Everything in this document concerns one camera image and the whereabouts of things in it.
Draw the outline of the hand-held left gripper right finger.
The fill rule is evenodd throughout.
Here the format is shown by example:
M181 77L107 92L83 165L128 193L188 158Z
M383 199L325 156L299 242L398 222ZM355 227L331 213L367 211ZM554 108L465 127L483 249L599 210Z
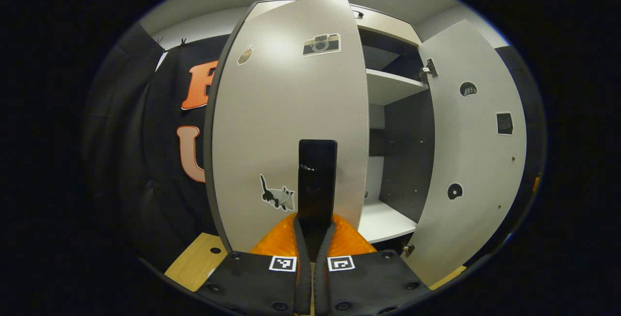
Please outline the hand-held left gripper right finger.
M318 316L396 315L429 296L396 250L375 249L346 219L332 216L314 270Z

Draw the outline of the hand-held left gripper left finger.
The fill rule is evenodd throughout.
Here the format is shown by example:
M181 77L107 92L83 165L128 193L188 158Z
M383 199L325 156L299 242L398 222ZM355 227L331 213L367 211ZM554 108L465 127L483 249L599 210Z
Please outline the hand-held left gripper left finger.
M311 309L310 275L304 235L292 214L250 252L231 250L197 294L229 316L302 316Z

